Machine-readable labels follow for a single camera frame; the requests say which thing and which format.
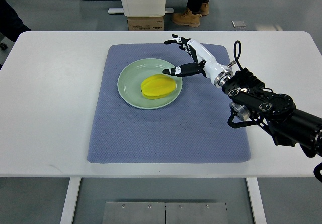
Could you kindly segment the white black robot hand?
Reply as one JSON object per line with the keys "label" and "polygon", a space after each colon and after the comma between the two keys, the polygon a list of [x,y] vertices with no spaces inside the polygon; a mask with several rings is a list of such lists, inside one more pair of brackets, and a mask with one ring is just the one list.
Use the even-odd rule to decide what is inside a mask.
{"label": "white black robot hand", "polygon": [[211,79],[212,84],[217,87],[222,87],[227,80],[233,77],[232,70],[219,64],[216,58],[198,41],[190,38],[186,39],[175,34],[172,37],[172,39],[165,41],[164,44],[178,44],[179,48],[185,51],[194,62],[171,69],[164,69],[163,74],[186,77],[201,73],[206,78]]}

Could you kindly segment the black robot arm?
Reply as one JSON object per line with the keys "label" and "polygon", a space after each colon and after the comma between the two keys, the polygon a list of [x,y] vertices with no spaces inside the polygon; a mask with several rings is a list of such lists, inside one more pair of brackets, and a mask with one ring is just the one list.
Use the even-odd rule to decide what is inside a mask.
{"label": "black robot arm", "polygon": [[321,155],[321,118],[297,109],[289,95],[273,92],[243,68],[239,62],[241,49],[241,42],[235,41],[232,64],[239,70],[222,86],[232,100],[228,125],[257,125],[272,137],[276,146],[299,144],[307,157]]}

